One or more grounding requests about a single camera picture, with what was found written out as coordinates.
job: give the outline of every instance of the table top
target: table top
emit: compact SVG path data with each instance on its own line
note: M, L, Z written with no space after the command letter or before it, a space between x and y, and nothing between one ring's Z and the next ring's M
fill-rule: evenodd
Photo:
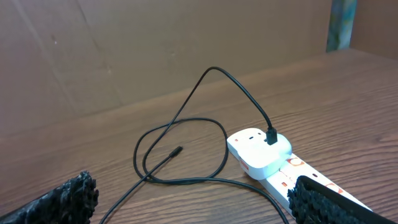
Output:
M342 50L238 80L292 143L296 155L378 214L398 222L397 73L397 61ZM99 205L91 219L98 223L139 180L132 168L138 138L170 121L190 90L0 138L0 214L88 170L99 189ZM180 117L192 116L218 120L228 135L266 128L258 110L226 78L199 87ZM143 140L139 166L159 133ZM213 123L179 124L156 145L148 166L177 146L184 150L157 177L209 175L221 163L224 137ZM232 155L217 177L261 187ZM266 199L228 184L144 183L133 194L109 223L281 223Z

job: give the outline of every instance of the white power adapter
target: white power adapter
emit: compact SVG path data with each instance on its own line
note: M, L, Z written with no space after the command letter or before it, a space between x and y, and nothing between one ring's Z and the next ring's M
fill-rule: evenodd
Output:
M299 176L305 175L334 190L357 204L369 209L358 199L326 178L292 153L292 145L281 134L278 141L268 145L266 134L257 128L248 128L227 139L228 149L239 160L242 169L261 185L290 213L287 191L293 189Z

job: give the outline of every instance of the black cable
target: black cable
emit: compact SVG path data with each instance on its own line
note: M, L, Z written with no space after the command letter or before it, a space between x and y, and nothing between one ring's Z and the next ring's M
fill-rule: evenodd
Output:
M242 182L238 182L238 181L234 181L234 180L226 180L226 179L219 179L219 178L214 178L217 174L219 174L225 164L226 161L228 160L228 145L227 145L227 134L226 131L224 129L224 127L216 120L210 119L210 118L184 118L184 119L180 119L180 120L176 120L177 116L181 113L181 111L183 110L183 108L185 107L185 105L187 104L188 100L191 98L191 96L193 95L193 92L197 89L198 85L200 84L200 82L203 80L204 76L210 71L210 70L218 70L222 73L224 73L224 75L226 75L232 82L234 82L242 91L243 93L252 101L252 103L254 104L254 106L256 106L256 108L261 112L261 114L263 115L264 119L266 120L267 124L268 124L268 130L267 130L267 143L268 144L274 144L277 141L277 136L276 136L276 130L272 127L271 121L268 118L268 115L264 112L264 110L261 108L261 106L257 103L257 101L250 95L250 93L242 86L242 84L240 84L234 77L232 77L232 75L230 75L227 71L223 70L222 68L219 67L210 67L208 68L204 74L200 77L199 81L197 82L197 84L195 85L195 87L193 88L193 90L191 91L191 93L188 95L187 99L185 100L185 102L183 103L183 105L181 106L181 108L178 110L177 114L174 116L174 118L171 120L171 122L169 122L168 124L165 125L161 125L157 128L151 129L149 131L147 131L146 133L144 133L138 140L136 147L134 148L134 153L133 153L133 157L132 157L132 161L133 161L133 166L134 166L134 170L136 171L136 174L141 178L141 180L136 183L131 189L129 189L123 196L122 198L120 198L112 207L111 209L109 209L109 211L106 213L106 215L104 216L104 218L101 220L100 224L103 224L104 221L106 220L106 217L108 217L108 215L142 182L142 181L147 181L147 182L151 182L151 183L156 183L156 184L169 184L169 185L185 185L185 184L195 184L195 183L199 183L199 182L204 182L204 181L213 181L213 182L224 182L224 183L229 183L229 184L234 184L234 185L238 185L241 187L245 187L247 189L253 190L259 194L261 194L263 197L265 197L266 199L268 199L270 201L270 203L275 207L275 209L278 211L278 214L280 215L280 217L282 218L283 222L285 224L289 224L289 222L286 219L286 216L283 214L282 210L279 208L278 204L275 202L275 200L273 200L269 195L267 195L265 192L263 192L262 190L255 188L251 185L242 183ZM170 159L170 155L168 158L166 158L165 160L163 160L160 164L156 165L155 168L153 168L151 171L147 170L146 167L146 160L147 157L149 155L149 153L151 152L151 150L155 147L155 145L166 135L167 131L170 129L171 125L173 124L177 124L177 123L181 123L181 122L185 122L185 121L210 121L212 123L217 124L223 134L224 134L224 142L225 142L225 154L224 154L224 158L220 164L220 166L209 176L207 177L194 177L194 178L182 178L182 179L172 179L172 180L162 180L159 178L156 178L154 176L151 175L151 173L153 173L153 171L156 170L156 168L160 167L162 163L164 163L166 160ZM148 148L147 152L144 154L144 157L142 159L142 168L144 169L145 175L142 175L139 172L138 166L137 166L137 151L138 151L138 147L141 143L141 141L151 132L158 130L160 128L164 128L166 127L162 134L160 134L160 136L152 143L152 145Z

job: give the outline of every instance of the beige wall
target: beige wall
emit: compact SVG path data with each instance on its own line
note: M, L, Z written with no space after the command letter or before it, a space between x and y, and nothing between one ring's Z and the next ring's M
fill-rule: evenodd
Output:
M322 54L330 4L2 0L0 136Z
M351 47L398 60L398 1L358 0Z

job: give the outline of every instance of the cable connector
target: cable connector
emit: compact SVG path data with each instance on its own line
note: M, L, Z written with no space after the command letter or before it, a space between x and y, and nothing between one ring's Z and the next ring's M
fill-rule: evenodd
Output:
M176 155L178 155L178 154L182 151L182 149L183 149L182 146L176 147L176 148L169 154L169 156L170 156L171 158L175 157Z
M267 140L268 145L271 146L278 141L277 131L275 128L268 128L266 135L267 135L266 140Z

